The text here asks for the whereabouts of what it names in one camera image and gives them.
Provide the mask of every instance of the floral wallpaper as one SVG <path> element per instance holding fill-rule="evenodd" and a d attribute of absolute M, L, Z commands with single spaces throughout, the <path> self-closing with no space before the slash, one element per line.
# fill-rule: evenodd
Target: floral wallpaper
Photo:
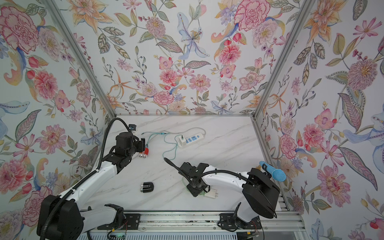
<path fill-rule="evenodd" d="M 300 8 L 300 0 L 56 3 L 117 114 L 250 114 Z"/>
<path fill-rule="evenodd" d="M 313 240 L 384 240 L 380 0 L 316 0 L 257 123 Z"/>
<path fill-rule="evenodd" d="M 110 117 L 40 1 L 0 1 L 0 62 L 0 239 L 38 239 L 42 200 L 90 171 Z"/>

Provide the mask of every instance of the white marble surface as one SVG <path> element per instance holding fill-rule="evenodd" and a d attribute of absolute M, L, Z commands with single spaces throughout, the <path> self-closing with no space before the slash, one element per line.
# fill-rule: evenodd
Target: white marble surface
<path fill-rule="evenodd" d="M 173 163 L 181 166 L 189 162 L 193 166 L 207 163 L 220 169 L 236 172 L 249 171 L 263 160 L 262 151 L 249 116 L 211 117 L 211 116 L 121 116 L 127 124 L 136 124 L 135 133 L 139 138 L 148 140 L 150 133 L 168 130 L 182 132 L 191 127 L 202 127 L 207 131 L 205 139 L 184 149 L 178 149 Z M 124 126 L 115 121 L 108 135 L 107 153 L 115 145 L 115 137 L 126 131 Z M 193 129 L 184 134 L 190 136 L 198 133 Z M 173 142 L 176 134 L 166 137 Z M 211 186 L 216 189 L 218 197 L 210 199 L 203 196 L 193 197 L 187 190 L 187 181 L 177 170 L 164 162 L 162 153 L 174 145 L 166 144 L 164 136 L 157 136 L 149 144 L 149 156 L 145 159 L 135 158 L 118 175 L 105 183 L 87 202 L 85 206 L 93 209 L 104 204 L 116 204 L 126 210 L 234 210 L 244 196 L 230 189 Z M 173 158 L 173 152 L 165 154 Z M 154 191 L 141 193 L 143 182 L 153 182 Z"/>

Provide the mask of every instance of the blue microphone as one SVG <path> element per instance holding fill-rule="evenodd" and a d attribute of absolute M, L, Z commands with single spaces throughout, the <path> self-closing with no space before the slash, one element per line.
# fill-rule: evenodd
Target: blue microphone
<path fill-rule="evenodd" d="M 264 161 L 260 161 L 260 165 L 265 171 L 269 172 L 272 175 L 274 180 L 279 181 L 279 182 L 285 181 L 286 175 L 283 172 L 283 170 L 276 169 Z"/>

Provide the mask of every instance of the power strip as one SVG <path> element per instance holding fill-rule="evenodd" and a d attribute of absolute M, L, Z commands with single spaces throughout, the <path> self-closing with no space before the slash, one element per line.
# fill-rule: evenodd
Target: power strip
<path fill-rule="evenodd" d="M 177 140 L 177 145 L 179 148 L 183 149 L 185 147 L 188 147 L 194 143 L 200 142 L 204 139 L 204 135 L 199 132 L 195 135 L 184 137 L 183 135 L 179 136 L 179 139 Z"/>

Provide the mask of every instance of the red object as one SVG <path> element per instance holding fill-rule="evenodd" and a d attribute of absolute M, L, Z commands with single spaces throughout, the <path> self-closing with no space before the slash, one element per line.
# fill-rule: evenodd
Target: red object
<path fill-rule="evenodd" d="M 28 62 L 29 62 L 29 65 L 30 65 L 31 67 L 33 67 L 33 68 L 38 68 L 38 67 L 39 67 L 39 61 L 37 61 L 37 59 L 34 58 L 34 57 L 30 57 L 30 58 L 28 59 Z"/>
<path fill-rule="evenodd" d="M 30 180 L 31 179 L 31 177 L 33 176 L 33 171 L 29 171 L 27 174 L 26 174 L 26 176 L 25 176 L 25 180 Z"/>
<path fill-rule="evenodd" d="M 299 139 L 297 140 L 297 145 L 299 145 L 300 147 L 302 147 L 304 144 L 303 144 L 303 140 L 302 139 Z"/>
<path fill-rule="evenodd" d="M 32 190 L 32 184 L 29 182 L 22 187 L 23 194 L 27 194 Z"/>
<path fill-rule="evenodd" d="M 379 228 L 379 226 L 375 222 L 370 222 L 369 225 L 371 226 L 371 228 L 374 228 L 374 229 Z"/>
<path fill-rule="evenodd" d="M 35 77 L 35 74 L 36 74 L 35 71 L 30 70 L 30 71 L 28 71 L 28 72 L 26 73 L 26 77 L 29 78 L 29 79 L 32 79 L 32 78 Z"/>
<path fill-rule="evenodd" d="M 234 40 L 235 42 L 238 42 L 241 38 L 242 38 L 242 37 L 241 37 L 241 34 L 240 34 L 240 33 L 236 33 L 236 34 L 234 35 L 234 37 L 233 37 L 233 40 Z"/>

